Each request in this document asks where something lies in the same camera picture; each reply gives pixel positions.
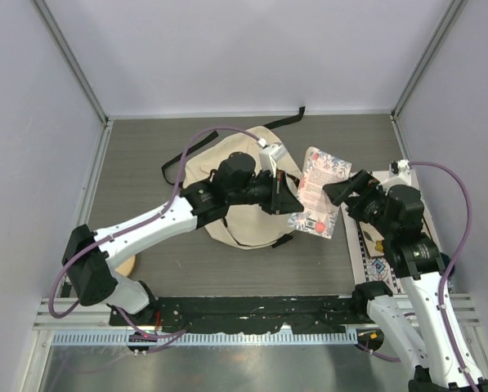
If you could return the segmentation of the floral pink paperback book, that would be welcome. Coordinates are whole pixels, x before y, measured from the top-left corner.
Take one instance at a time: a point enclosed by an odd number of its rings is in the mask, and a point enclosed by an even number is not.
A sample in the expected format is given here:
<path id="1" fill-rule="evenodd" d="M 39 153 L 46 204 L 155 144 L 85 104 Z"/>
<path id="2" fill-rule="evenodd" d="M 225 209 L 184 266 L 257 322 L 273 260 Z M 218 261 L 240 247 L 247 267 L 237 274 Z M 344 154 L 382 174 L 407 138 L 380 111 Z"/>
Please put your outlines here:
<path id="1" fill-rule="evenodd" d="M 352 164 L 346 160 L 316 147 L 308 148 L 297 192 L 298 201 L 304 210 L 289 216 L 289 227 L 306 234 L 331 239 L 338 220 L 339 207 L 329 201 L 323 186 L 347 180 L 351 167 Z"/>

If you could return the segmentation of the cream canvas backpack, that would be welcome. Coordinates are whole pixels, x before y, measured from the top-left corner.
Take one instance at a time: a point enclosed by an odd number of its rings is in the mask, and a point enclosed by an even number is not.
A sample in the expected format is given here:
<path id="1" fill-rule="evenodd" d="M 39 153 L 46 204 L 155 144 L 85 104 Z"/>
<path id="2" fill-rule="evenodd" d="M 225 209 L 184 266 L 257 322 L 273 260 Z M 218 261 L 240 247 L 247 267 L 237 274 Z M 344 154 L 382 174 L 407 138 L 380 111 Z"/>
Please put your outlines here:
<path id="1" fill-rule="evenodd" d="M 227 128 L 226 137 L 211 127 L 161 167 L 211 238 L 244 250 L 292 240 L 289 217 L 304 210 L 297 199 L 302 173 L 274 130 L 300 122 L 305 111 L 245 132 Z"/>

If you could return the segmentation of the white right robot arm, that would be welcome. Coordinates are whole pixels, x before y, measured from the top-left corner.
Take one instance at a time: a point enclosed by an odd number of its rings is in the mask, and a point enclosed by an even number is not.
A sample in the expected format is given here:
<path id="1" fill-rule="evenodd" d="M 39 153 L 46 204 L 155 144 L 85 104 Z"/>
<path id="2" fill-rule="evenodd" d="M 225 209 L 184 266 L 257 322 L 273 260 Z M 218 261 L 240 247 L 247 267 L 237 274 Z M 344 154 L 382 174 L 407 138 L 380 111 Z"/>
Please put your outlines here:
<path id="1" fill-rule="evenodd" d="M 329 201 L 345 204 L 348 215 L 373 226 L 383 237 L 383 253 L 410 301 L 419 324 L 413 328 L 386 283 L 356 285 L 351 312 L 374 321 L 409 375 L 410 391 L 488 391 L 485 378 L 455 317 L 445 265 L 435 242 L 423 232 L 425 206 L 410 185 L 410 172 L 384 182 L 367 171 L 323 187 Z"/>

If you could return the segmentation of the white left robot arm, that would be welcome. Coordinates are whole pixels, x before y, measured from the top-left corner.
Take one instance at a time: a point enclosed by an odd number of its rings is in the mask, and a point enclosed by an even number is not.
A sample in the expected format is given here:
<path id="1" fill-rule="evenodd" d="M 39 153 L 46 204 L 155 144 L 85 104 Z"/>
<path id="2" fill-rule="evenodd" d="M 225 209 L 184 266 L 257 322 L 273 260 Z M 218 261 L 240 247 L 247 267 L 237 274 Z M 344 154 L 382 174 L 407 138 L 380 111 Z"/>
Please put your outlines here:
<path id="1" fill-rule="evenodd" d="M 142 281 L 117 272 L 131 256 L 226 217 L 232 206 L 257 205 L 273 216 L 302 212 L 297 177 L 278 168 L 255 170 L 246 153 L 233 153 L 205 179 L 173 194 L 164 205 L 122 224 L 73 230 L 62 265 L 82 306 L 106 304 L 136 325 L 150 324 L 157 300 Z"/>

